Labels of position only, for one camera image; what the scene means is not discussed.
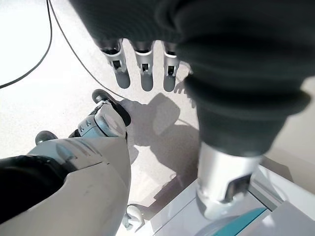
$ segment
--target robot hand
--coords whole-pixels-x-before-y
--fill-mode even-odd
[[[108,39],[135,42],[138,65],[147,76],[142,80],[145,90],[153,85],[150,52],[154,40],[167,42],[165,90],[174,88],[178,60],[189,63],[193,74],[186,77],[185,87],[196,102],[201,139],[199,206],[207,218],[222,216],[243,198],[251,174],[287,117],[310,101],[300,86],[315,74],[311,40],[315,4],[280,0],[71,2],[98,46]],[[141,44],[147,45],[144,51]]]

